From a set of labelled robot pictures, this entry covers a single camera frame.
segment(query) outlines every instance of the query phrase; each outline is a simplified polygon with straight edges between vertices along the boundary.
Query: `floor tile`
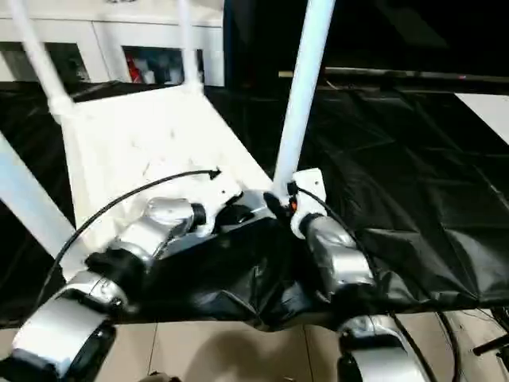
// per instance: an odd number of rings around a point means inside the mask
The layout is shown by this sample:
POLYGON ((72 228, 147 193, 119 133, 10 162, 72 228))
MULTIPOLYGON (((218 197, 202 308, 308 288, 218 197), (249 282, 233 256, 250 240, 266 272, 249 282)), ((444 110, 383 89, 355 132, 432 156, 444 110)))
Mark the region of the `floor tile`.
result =
POLYGON ((435 313, 400 314, 399 319, 421 350, 437 380, 453 376, 453 353, 435 313))
POLYGON ((119 325, 95 382, 135 382, 148 374, 156 324, 119 325))
POLYGON ((159 324, 150 370, 184 382, 311 382, 300 326, 264 333, 230 322, 159 324))
POLYGON ((493 322, 486 314, 478 310, 448 314, 460 343, 464 377, 468 382, 486 380, 489 382, 507 382, 509 373, 496 351, 477 357, 472 349, 504 335, 505 330, 493 322))
POLYGON ((319 326, 307 325, 305 336, 314 382, 337 382, 336 364, 340 358, 337 334, 319 326))
POLYGON ((16 333, 17 329, 0 330, 0 360, 9 355, 16 333))

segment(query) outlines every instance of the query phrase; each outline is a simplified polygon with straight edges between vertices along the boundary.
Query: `black tarp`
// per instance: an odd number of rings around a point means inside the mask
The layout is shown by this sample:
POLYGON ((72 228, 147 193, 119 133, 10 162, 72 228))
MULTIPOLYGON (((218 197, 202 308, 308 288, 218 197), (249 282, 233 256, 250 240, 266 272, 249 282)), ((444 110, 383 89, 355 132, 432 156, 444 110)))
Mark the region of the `black tarp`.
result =
MULTIPOLYGON (((102 85, 78 99, 146 88, 102 85)), ((272 175, 287 94, 206 94, 272 175)), ((31 87, 4 91, 0 105, 2 132, 69 215, 60 128, 44 97, 31 87)), ((508 155, 506 143, 451 94, 318 92, 300 167, 322 170, 328 203, 370 256, 377 290, 326 300, 305 243, 284 222, 262 220, 162 261, 142 308, 125 319, 280 329, 331 326, 359 309, 509 305, 508 155)), ((0 322, 12 324, 33 302, 51 258, 28 245, 33 239, 7 211, 1 218, 9 235, 0 260, 0 322)))

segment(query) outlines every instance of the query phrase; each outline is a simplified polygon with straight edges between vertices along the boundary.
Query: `black wire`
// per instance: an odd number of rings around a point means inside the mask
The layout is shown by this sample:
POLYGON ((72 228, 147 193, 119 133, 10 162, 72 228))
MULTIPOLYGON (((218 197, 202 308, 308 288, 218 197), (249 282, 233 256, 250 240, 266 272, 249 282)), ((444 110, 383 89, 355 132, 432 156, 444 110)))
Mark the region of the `black wire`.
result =
POLYGON ((319 205, 321 205, 327 212, 330 216, 332 216, 332 218, 337 221, 339 224, 341 224, 343 226, 344 229, 347 229, 347 226, 346 224, 343 222, 343 219, 341 219, 341 216, 339 216, 333 209, 331 209, 327 203, 325 203, 323 200, 321 200, 317 195, 315 195, 314 193, 311 193, 310 191, 308 191, 307 189, 302 189, 301 187, 296 187, 296 190, 297 191, 300 191, 301 193, 305 193, 307 196, 311 197, 312 199, 314 199, 319 205))
MULTIPOLYGON (((331 209, 331 207, 329 207, 324 201, 322 201, 317 195, 311 193, 310 191, 306 190, 306 189, 302 189, 300 187, 296 187, 296 190, 302 192, 302 193, 305 193, 306 195, 310 196, 312 199, 314 199, 317 203, 319 203, 323 208, 325 208, 325 210, 328 212, 328 214, 335 220, 337 221, 339 224, 341 224, 343 226, 344 229, 347 229, 347 226, 344 224, 343 222, 343 219, 341 219, 341 217, 334 211, 331 209)), ((386 261, 386 259, 380 257, 380 256, 376 256, 378 257, 379 259, 381 259, 382 261, 386 261)), ((433 300, 433 297, 431 296, 431 293, 428 292, 428 290, 417 280, 417 278, 413 277, 411 273, 409 272, 406 272, 403 268, 401 267, 398 267, 396 266, 395 267, 396 269, 399 269, 400 273, 402 275, 406 275, 408 276, 412 282, 417 286, 419 287, 419 289, 421 289, 421 291, 430 299, 430 300, 433 300)), ((461 378, 461 368, 462 368, 462 360, 461 360, 461 353, 460 353, 460 346, 459 346, 459 343, 458 343, 458 340, 457 340, 457 337, 456 337, 456 334, 454 333, 454 330, 448 320, 448 318, 444 315, 443 312, 441 311, 438 311, 437 312, 437 315, 438 317, 440 318, 444 328, 445 328, 445 332, 447 333, 447 336, 449 337, 449 342, 450 342, 450 345, 451 345, 451 350, 453 352, 453 359, 454 359, 454 371, 453 371, 453 378, 452 378, 452 382, 459 382, 460 381, 460 378, 461 378)), ((403 336, 405 336, 405 338, 408 340, 410 346, 412 347, 412 349, 414 350, 416 356, 418 357, 418 359, 420 360, 420 362, 422 363, 422 366, 423 368, 425 369, 425 371, 428 373, 428 376, 429 378, 431 379, 432 382, 436 382, 437 381, 437 378, 436 376, 434 375, 433 373, 433 370, 431 369, 431 367, 429 366, 428 364, 428 361, 425 359, 424 355, 422 354, 422 351, 418 348, 417 344, 415 343, 414 339, 411 337, 410 333, 408 333, 408 331, 406 330, 405 326, 401 323, 401 321, 398 320, 398 318, 395 316, 395 314, 392 314, 391 315, 392 318, 394 319, 394 322, 396 323, 396 325, 398 326, 398 328, 400 329, 400 331, 402 332, 403 336)))
POLYGON ((445 332, 449 336, 449 340, 451 341, 451 350, 453 351, 453 364, 454 364, 454 372, 452 382, 460 382, 461 381, 461 352, 460 352, 460 344, 458 343, 458 339, 456 334, 454 333, 453 326, 451 322, 445 316, 444 312, 437 312, 437 316, 444 325, 445 332))
POLYGON ((169 177, 163 177, 161 179, 158 179, 156 181, 152 181, 150 183, 147 183, 146 185, 142 185, 141 187, 138 187, 136 189, 131 190, 128 193, 124 193, 122 196, 117 197, 113 201, 109 202, 107 205, 102 207, 98 212, 96 212, 94 215, 89 217, 76 231, 69 237, 69 239, 65 242, 64 246, 60 249, 58 254, 55 257, 55 261, 53 262, 52 267, 49 269, 48 275, 46 276, 44 284, 42 284, 41 292, 39 292, 39 295, 37 296, 37 300, 35 301, 35 304, 33 305, 33 311, 37 310, 37 308, 42 303, 42 300, 45 296, 46 289, 48 288, 49 282, 51 281, 53 274, 55 273, 56 269, 58 268, 60 261, 64 258, 65 253, 67 250, 74 244, 76 239, 80 237, 80 235, 91 226, 94 221, 96 221, 100 216, 102 216, 105 212, 115 207, 118 203, 121 201, 124 201, 128 197, 132 197, 133 195, 140 193, 141 191, 145 191, 146 189, 152 188, 156 185, 160 185, 161 183, 165 183, 167 181, 172 181, 174 179, 178 179, 179 177, 188 177, 191 175, 202 175, 207 174, 211 178, 214 178, 217 174, 219 174, 219 170, 196 170, 196 171, 186 171, 184 173, 177 173, 175 175, 171 175, 169 177))
POLYGON ((391 315, 392 319, 396 323, 396 326, 398 327, 399 331, 402 333, 402 335, 406 338, 408 343, 410 344, 410 347, 414 351, 416 357, 419 359, 419 361, 422 364, 422 367, 424 368, 424 371, 429 377, 430 382, 438 382, 437 376, 433 372, 433 369, 429 365, 428 360, 426 360, 426 357, 424 357, 424 354, 422 354, 421 348, 415 343, 414 338, 408 333, 408 330, 406 330, 406 327, 403 325, 403 323, 399 320, 398 317, 396 317, 395 314, 391 315))

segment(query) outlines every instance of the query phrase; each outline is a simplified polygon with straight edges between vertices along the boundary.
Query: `white vertical pole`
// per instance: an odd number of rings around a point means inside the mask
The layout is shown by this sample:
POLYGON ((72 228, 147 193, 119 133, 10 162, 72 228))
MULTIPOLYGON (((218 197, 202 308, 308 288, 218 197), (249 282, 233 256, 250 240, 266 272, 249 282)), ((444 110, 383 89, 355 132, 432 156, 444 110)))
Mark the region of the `white vertical pole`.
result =
POLYGON ((274 175, 274 192, 280 198, 288 194, 286 185, 301 156, 334 4, 335 0, 308 0, 274 175))
POLYGON ((56 117, 56 121, 60 123, 60 117, 68 112, 73 102, 65 92, 48 52, 46 52, 45 47, 37 38, 24 1, 8 0, 8 2, 14 23, 21 34, 23 48, 48 98, 50 111, 56 117))
MULTIPOLYGON (((53 257, 75 231, 2 134, 0 199, 53 257)), ((64 277, 82 268, 86 255, 81 244, 70 248, 61 263, 64 277)))
POLYGON ((184 84, 191 88, 201 89, 198 64, 196 62, 196 50, 192 39, 190 0, 178 0, 178 12, 181 26, 182 60, 184 64, 184 84))

